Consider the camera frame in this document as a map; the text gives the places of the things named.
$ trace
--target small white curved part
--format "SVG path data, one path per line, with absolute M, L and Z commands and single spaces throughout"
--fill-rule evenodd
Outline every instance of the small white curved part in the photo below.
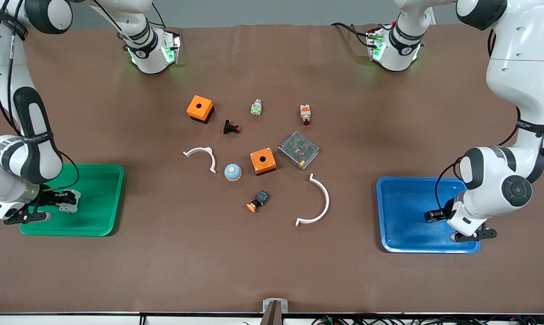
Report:
M 186 155 L 186 157 L 189 157 L 189 156 L 192 156 L 192 154 L 194 153 L 197 153 L 197 152 L 207 152 L 210 157 L 212 157 L 212 167 L 210 167 L 210 171 L 212 173 L 216 173 L 216 158 L 214 158 L 214 154 L 212 154 L 212 148 L 210 147 L 207 147 L 207 148 L 194 148 L 192 150 L 190 150 L 189 152 L 184 152 L 184 154 Z
M 324 185 L 322 185 L 321 182 L 313 179 L 313 176 L 314 176 L 314 174 L 310 174 L 310 181 L 312 183 L 318 185 L 318 187 L 320 187 L 320 189 L 322 190 L 322 193 L 324 193 L 324 198 L 326 198 L 326 205 L 324 206 L 324 211 L 322 211 L 322 213 L 319 216 L 317 216 L 316 218 L 313 218 L 313 219 L 298 218 L 296 220 L 296 226 L 297 227 L 301 223 L 314 223 L 314 222 L 317 222 L 318 220 L 322 219 L 322 217 L 326 214 L 326 211 L 328 211 L 328 206 L 330 205 L 330 197 L 328 197 L 328 191 L 326 190 L 326 187 L 324 187 Z

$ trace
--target green tray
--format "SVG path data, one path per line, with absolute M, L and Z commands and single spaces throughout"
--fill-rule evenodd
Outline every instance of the green tray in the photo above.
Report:
M 124 169 L 119 165 L 78 164 L 80 181 L 70 190 L 82 197 L 75 214 L 60 212 L 57 206 L 44 206 L 39 211 L 51 212 L 45 222 L 22 224 L 25 235 L 105 236 L 114 227 L 120 202 Z M 65 186 L 76 180 L 76 169 L 65 164 L 60 175 L 47 183 L 49 187 Z

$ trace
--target orange cube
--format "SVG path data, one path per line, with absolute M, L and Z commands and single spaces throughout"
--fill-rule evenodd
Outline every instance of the orange cube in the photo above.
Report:
M 208 124 L 208 120 L 214 113 L 214 104 L 210 99 L 196 95 L 188 106 L 186 113 L 190 115 L 192 120 Z
M 270 148 L 258 150 L 250 154 L 256 175 L 263 175 L 276 170 L 276 160 Z

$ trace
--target brown table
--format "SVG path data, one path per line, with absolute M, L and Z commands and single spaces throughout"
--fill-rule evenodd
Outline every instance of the brown table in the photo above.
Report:
M 377 179 L 436 176 L 511 131 L 515 108 L 484 82 L 486 37 L 431 27 L 418 61 L 394 74 L 336 27 L 186 29 L 183 65 L 148 76 L 114 31 L 33 34 L 29 68 L 58 147 L 77 163 L 122 165 L 124 199 L 104 238 L 25 236 L 0 222 L 0 312 L 252 311 L 270 296 L 294 312 L 544 312 L 544 176 L 527 207 L 491 220 L 499 236 L 479 253 L 379 243 Z M 208 125 L 185 113 L 196 94 L 216 103 Z M 256 98 L 260 117 L 249 114 Z M 223 135 L 225 119 L 243 133 Z M 249 153 L 294 131 L 319 145 L 317 160 L 301 172 L 276 153 L 278 170 L 256 177 Z M 214 149 L 220 173 L 182 154 L 198 146 Z M 223 177 L 229 163 L 243 167 L 236 183 Z M 324 205 L 310 172 L 330 209 L 295 228 Z M 251 214 L 261 189 L 272 197 Z

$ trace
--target blue button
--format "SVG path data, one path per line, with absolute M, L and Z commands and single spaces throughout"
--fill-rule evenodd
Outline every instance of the blue button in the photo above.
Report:
M 224 170 L 224 177 L 229 181 L 237 181 L 242 176 L 242 169 L 236 164 L 229 164 Z

